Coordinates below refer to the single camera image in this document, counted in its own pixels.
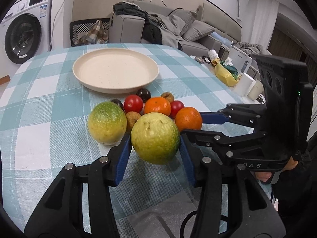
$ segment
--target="washing machine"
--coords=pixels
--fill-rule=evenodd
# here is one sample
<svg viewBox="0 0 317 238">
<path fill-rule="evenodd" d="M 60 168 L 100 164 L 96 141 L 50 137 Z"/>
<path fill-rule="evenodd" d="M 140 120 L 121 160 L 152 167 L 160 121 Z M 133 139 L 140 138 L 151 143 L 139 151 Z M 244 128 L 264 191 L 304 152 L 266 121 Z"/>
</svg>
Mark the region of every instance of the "washing machine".
<svg viewBox="0 0 317 238">
<path fill-rule="evenodd" d="M 0 23 L 0 63 L 10 77 L 35 55 L 50 51 L 52 0 L 20 0 Z"/>
</svg>

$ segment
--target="floor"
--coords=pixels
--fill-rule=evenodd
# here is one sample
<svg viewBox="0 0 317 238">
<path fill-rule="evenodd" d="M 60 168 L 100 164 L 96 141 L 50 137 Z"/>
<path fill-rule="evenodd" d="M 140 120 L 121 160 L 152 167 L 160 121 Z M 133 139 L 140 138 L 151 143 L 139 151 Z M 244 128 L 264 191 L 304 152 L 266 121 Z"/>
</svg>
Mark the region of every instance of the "floor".
<svg viewBox="0 0 317 238">
<path fill-rule="evenodd" d="M 5 88 L 7 87 L 8 84 L 9 82 L 0 85 L 0 98 L 2 97 L 2 94 L 5 91 Z"/>
</svg>

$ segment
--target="washing machine door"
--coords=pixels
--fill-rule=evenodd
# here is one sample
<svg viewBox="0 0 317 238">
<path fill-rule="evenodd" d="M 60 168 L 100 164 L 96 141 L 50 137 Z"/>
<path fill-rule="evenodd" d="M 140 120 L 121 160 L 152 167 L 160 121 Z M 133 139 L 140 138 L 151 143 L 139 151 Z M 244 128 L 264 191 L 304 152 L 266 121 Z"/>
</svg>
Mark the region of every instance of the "washing machine door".
<svg viewBox="0 0 317 238">
<path fill-rule="evenodd" d="M 42 28 L 37 17 L 22 14 L 9 25 L 5 34 L 4 48 L 8 58 L 23 64 L 33 57 L 41 42 Z"/>
</svg>

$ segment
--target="mandarin orange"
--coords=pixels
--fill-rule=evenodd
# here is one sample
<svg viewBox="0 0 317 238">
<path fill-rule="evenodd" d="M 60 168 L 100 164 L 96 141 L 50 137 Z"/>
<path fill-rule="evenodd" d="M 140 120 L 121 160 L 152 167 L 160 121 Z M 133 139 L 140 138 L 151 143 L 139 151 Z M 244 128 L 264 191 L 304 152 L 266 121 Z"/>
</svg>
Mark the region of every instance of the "mandarin orange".
<svg viewBox="0 0 317 238">
<path fill-rule="evenodd" d="M 158 112 L 170 116 L 171 104 L 163 97 L 152 97 L 144 105 L 144 113 Z"/>
<path fill-rule="evenodd" d="M 185 107 L 178 111 L 175 117 L 175 124 L 180 132 L 183 129 L 200 130 L 202 127 L 202 118 L 195 108 Z"/>
</svg>

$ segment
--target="table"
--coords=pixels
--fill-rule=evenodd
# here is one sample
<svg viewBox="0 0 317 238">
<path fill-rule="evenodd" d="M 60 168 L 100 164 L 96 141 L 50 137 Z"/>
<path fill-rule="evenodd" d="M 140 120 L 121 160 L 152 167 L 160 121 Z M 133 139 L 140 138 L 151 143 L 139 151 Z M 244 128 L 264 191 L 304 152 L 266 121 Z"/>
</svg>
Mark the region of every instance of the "table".
<svg viewBox="0 0 317 238">
<path fill-rule="evenodd" d="M 154 59 L 159 76 L 148 85 L 152 97 L 171 92 L 185 106 L 215 112 L 227 103 L 242 103 L 241 98 L 219 81 L 206 66 L 185 53 L 152 44 L 103 44 L 54 50 L 31 58 L 20 66 L 0 99 L 0 148 L 3 168 L 4 209 L 23 230 L 36 204 L 69 162 L 85 165 L 109 146 L 98 144 L 87 131 L 87 119 L 95 105 L 113 98 L 91 91 L 75 79 L 74 61 L 82 54 L 104 47 L 124 47 Z M 237 136 L 252 129 L 225 123 L 204 124 L 203 130 Z M 211 154 L 203 149 L 204 154 Z M 123 181 L 110 188 L 110 195 L 121 237 L 178 237 L 188 213 L 199 203 L 199 188 L 186 179 L 179 152 L 168 165 L 157 166 L 131 152 Z M 270 195 L 270 186 L 262 186 Z M 226 186 L 223 186 L 222 214 L 227 211 Z M 83 191 L 85 230 L 90 230 L 88 187 Z M 193 219 L 185 229 L 190 235 Z M 221 223 L 220 231 L 226 229 Z"/>
</svg>

